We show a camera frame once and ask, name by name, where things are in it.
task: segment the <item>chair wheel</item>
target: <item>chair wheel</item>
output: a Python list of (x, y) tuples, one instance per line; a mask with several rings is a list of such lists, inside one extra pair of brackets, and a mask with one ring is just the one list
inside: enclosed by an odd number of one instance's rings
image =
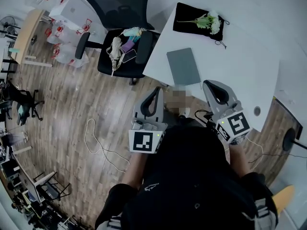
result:
[(137, 83), (137, 81), (138, 81), (138, 79), (131, 78), (130, 81), (129, 81), (129, 85), (133, 86), (133, 85), (135, 85)]

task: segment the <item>wooden floor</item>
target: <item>wooden floor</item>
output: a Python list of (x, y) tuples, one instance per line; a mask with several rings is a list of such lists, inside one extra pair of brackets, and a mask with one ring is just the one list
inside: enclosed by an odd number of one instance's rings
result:
[[(45, 25), (39, 26), (38, 40), (28, 52), (37, 55), (44, 62), (52, 62), (52, 45), (43, 43)], [(147, 90), (158, 86), (159, 82), (143, 78), (137, 85), (129, 86), (129, 80), (104, 75), (97, 71), (99, 53), (89, 52), (90, 63), (82, 68), (64, 66), (54, 62), (52, 68), (21, 65), (19, 71), (10, 74), (13, 83), (20, 89), (33, 92), (39, 89), (37, 100), (45, 100), (38, 112), (43, 121), (28, 118), (23, 127), (15, 128), (17, 111), (13, 108), (13, 120), (7, 122), (11, 133), (26, 131), (27, 144), (19, 144), (17, 149), (33, 146), (33, 149), (19, 156), (22, 164), (34, 164), (29, 174), (36, 177), (41, 172), (57, 172), (57, 179), (63, 184), (71, 183), (71, 195), (59, 203), (59, 207), (69, 216), (82, 217), (83, 223), (94, 225), (109, 189), (121, 181), (118, 172), (104, 158), (102, 152), (92, 155), (84, 144), (87, 120), (96, 120), (95, 134), (105, 149), (118, 152), (129, 159), (128, 130), (134, 103)], [(170, 88), (165, 90), (166, 104), (176, 105)], [(205, 103), (195, 98), (188, 101), (191, 117), (199, 108), (207, 108)], [(288, 128), (298, 130), (298, 123), (275, 100), (261, 133), (252, 131), (249, 138), (264, 148), (265, 153), (282, 154), (281, 143)], [(93, 123), (89, 124), (87, 141), (92, 150), (100, 149), (92, 136)], [(261, 149), (246, 142), (249, 161), (261, 155)], [(270, 184), (280, 171), (287, 156), (265, 156), (255, 171), (265, 174)], [(122, 170), (127, 163), (112, 154), (108, 158)]]

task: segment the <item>black office chair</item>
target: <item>black office chair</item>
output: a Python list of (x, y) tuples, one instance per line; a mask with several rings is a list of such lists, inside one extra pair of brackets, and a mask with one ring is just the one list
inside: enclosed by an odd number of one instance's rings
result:
[(5, 100), (15, 101), (17, 102), (17, 124), (24, 125), (27, 118), (30, 116), (30, 109), (32, 110), (32, 117), (37, 116), (40, 121), (43, 121), (36, 110), (36, 106), (38, 104), (44, 104), (45, 101), (39, 101), (35, 103), (35, 94), (38, 90), (34, 90), (33, 96), (27, 90), (18, 90), (15, 86), (7, 80), (7, 84), (5, 88), (2, 88), (2, 95)]
[[(35, 177), (33, 180), (36, 181), (36, 179), (41, 176), (44, 173), (39, 174), (37, 177)], [(51, 176), (48, 181), (46, 181), (44, 184), (42, 185), (38, 185), (36, 186), (37, 191), (39, 192), (39, 194), (41, 196), (43, 196), (46, 200), (48, 201), (53, 201), (53, 200), (58, 200), (60, 201), (61, 198), (66, 197), (68, 195), (70, 195), (70, 193), (66, 194), (64, 193), (65, 190), (70, 186), (70, 183), (68, 183), (67, 186), (63, 186), (59, 181), (56, 180), (56, 178), (54, 178), (54, 176), (57, 173), (55, 172), (55, 174), (53, 176)], [(56, 183), (51, 183), (50, 180), (54, 179), (56, 181)]]
[(12, 119), (10, 116), (10, 109), (12, 108), (13, 101), (3, 101), (0, 103), (0, 122), (5, 121), (5, 116), (7, 115), (8, 119)]
[[(98, 71), (104, 74), (112, 74), (112, 62), (106, 49), (112, 44), (113, 38), (121, 34), (124, 29), (141, 27), (148, 30), (154, 28), (147, 23), (146, 10), (147, 0), (87, 0), (98, 14), (102, 24), (111, 30), (107, 33), (103, 45), (88, 41), (90, 33), (84, 33), (77, 46), (75, 57), (81, 59), (86, 47), (100, 48), (101, 53), (98, 61)], [(155, 32), (143, 32), (140, 40), (133, 49), (137, 52), (136, 58), (122, 63), (113, 76), (131, 78), (130, 85), (136, 81), (133, 79), (143, 78), (143, 71), (149, 56), (159, 38), (160, 34)], [(129, 37), (120, 36), (122, 45)]]

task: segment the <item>gray tablet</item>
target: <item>gray tablet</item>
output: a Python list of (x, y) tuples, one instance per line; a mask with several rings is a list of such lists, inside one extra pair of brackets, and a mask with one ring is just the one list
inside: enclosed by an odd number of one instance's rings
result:
[(167, 52), (175, 85), (190, 85), (201, 82), (191, 48)]

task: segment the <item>white wire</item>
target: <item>white wire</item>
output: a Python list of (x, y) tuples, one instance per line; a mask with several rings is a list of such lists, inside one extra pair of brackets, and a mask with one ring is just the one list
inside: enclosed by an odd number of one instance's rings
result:
[[(93, 136), (94, 136), (95, 140), (98, 142), (98, 144), (101, 146), (101, 149), (99, 149), (99, 150), (96, 151), (96, 152), (92, 152), (92, 151), (88, 148), (87, 143), (86, 143), (86, 140), (85, 140), (85, 138), (86, 138), (86, 133), (87, 133), (87, 129), (88, 129), (88, 123), (89, 123), (91, 120), (94, 121)], [(85, 143), (87, 149), (89, 150), (89, 152), (90, 152), (91, 154), (96, 154), (96, 153), (98, 153), (99, 151), (102, 150), (102, 152), (104, 153), (104, 155), (105, 155), (105, 157), (106, 157), (106, 160), (107, 160), (110, 164), (112, 164), (118, 171), (123, 172), (123, 173), (126, 173), (125, 171), (122, 171), (122, 170), (118, 169), (118, 168), (107, 158), (105, 151), (111, 152), (111, 153), (115, 153), (116, 155), (118, 155), (119, 157), (121, 157), (123, 160), (127, 161), (128, 164), (130, 165), (129, 161), (128, 161), (127, 159), (125, 159), (124, 157), (120, 156), (117, 152), (110, 151), (110, 150), (104, 149), (104, 148), (102, 147), (101, 143), (100, 143), (99, 140), (96, 138), (95, 133), (94, 133), (94, 132), (95, 132), (95, 125), (96, 125), (95, 119), (91, 118), (91, 119), (87, 120), (87, 123), (86, 123), (86, 131), (85, 131), (85, 134), (84, 134), (84, 143)]]
[(252, 168), (252, 169), (250, 169), (250, 170), (254, 170), (257, 166), (258, 166), (258, 164), (260, 164), (261, 163), (261, 161), (262, 161), (262, 158), (263, 158), (263, 154), (264, 154), (264, 152), (263, 152), (263, 147), (261, 146), (261, 145), (258, 145), (257, 143), (255, 143), (255, 142), (253, 142), (253, 141), (251, 141), (250, 139), (248, 139), (251, 143), (254, 143), (256, 146), (258, 146), (258, 147), (261, 147), (261, 152), (262, 152), (262, 154), (261, 154), (261, 158), (260, 158), (260, 160), (258, 161), (258, 163), (256, 163), (256, 165)]

